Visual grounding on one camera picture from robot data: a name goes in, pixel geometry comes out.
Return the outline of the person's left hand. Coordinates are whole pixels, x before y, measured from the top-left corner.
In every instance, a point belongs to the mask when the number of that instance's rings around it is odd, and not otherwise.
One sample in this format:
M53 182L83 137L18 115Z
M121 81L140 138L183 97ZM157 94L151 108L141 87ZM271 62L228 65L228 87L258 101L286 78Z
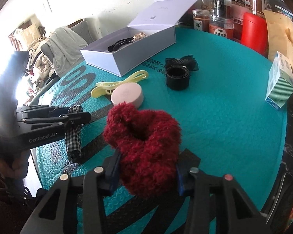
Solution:
M30 150L23 151L12 164L8 164L0 158L0 175L17 180L24 179L28 174L29 157Z

